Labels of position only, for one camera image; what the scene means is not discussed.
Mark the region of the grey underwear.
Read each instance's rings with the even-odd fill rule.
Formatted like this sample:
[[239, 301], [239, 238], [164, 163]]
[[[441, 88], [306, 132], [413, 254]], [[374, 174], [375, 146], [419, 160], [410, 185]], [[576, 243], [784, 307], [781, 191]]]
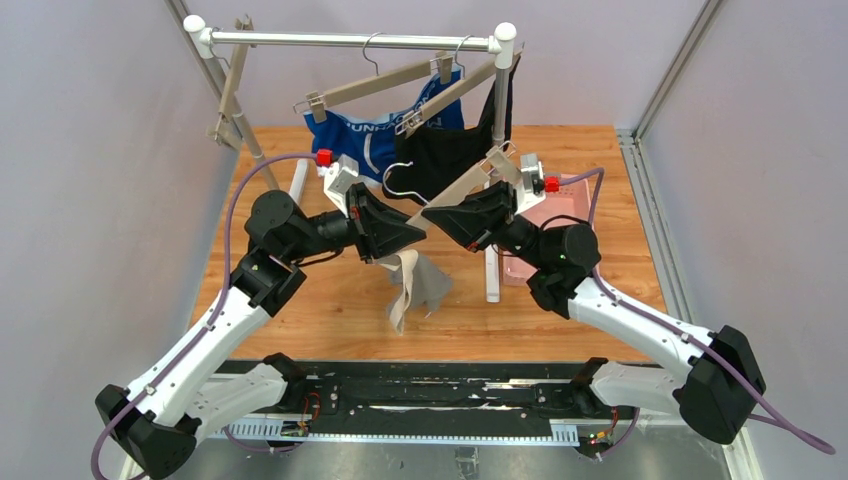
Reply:
[[404, 334], [408, 310], [425, 307], [431, 314], [440, 308], [453, 288], [451, 277], [415, 249], [388, 255], [376, 264], [388, 272], [390, 283], [400, 288], [386, 307], [389, 323], [398, 336]]

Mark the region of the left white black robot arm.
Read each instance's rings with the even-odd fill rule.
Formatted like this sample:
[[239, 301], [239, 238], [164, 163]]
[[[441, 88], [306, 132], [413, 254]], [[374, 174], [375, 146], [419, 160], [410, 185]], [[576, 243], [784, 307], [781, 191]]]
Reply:
[[306, 216], [285, 191], [259, 196], [245, 223], [246, 254], [225, 277], [216, 302], [147, 372], [126, 387], [106, 386], [95, 404], [111, 437], [151, 479], [165, 479], [209, 434], [258, 408], [298, 401], [302, 374], [275, 354], [207, 394], [200, 389], [234, 349], [286, 305], [305, 267], [356, 247], [371, 262], [426, 237], [421, 214], [408, 216], [360, 183], [337, 209]]

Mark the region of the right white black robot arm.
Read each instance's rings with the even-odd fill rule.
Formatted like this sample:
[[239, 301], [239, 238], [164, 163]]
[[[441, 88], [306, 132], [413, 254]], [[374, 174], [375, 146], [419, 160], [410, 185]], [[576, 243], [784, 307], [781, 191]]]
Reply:
[[766, 384], [748, 337], [730, 325], [693, 325], [613, 288], [597, 271], [588, 220], [559, 214], [536, 224], [504, 183], [422, 215], [468, 251], [495, 245], [532, 266], [526, 284], [542, 310], [610, 334], [660, 366], [590, 364], [587, 386], [602, 404], [678, 413], [702, 437], [729, 445], [762, 400]]

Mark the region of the beige clip hanger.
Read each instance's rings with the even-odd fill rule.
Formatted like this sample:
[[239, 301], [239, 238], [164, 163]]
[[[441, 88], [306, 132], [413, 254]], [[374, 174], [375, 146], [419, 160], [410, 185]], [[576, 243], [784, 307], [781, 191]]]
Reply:
[[415, 213], [408, 224], [419, 227], [423, 230], [429, 229], [433, 224], [422, 216], [422, 212], [426, 208], [439, 206], [452, 206], [462, 202], [466, 196], [472, 193], [478, 187], [483, 187], [493, 178], [500, 179], [514, 187], [514, 184], [519, 178], [519, 167], [512, 160], [511, 155], [515, 150], [510, 151], [509, 148], [514, 144], [511, 141], [504, 141], [501, 144], [493, 146], [486, 155], [477, 162], [473, 163], [466, 171], [453, 180], [448, 186], [442, 188], [433, 199], [426, 199], [418, 190], [396, 190], [392, 189], [388, 182], [392, 172], [398, 168], [408, 168], [413, 166], [413, 162], [396, 162], [388, 166], [383, 174], [382, 186], [387, 192], [399, 197], [413, 196], [420, 198], [423, 202], [421, 209]]

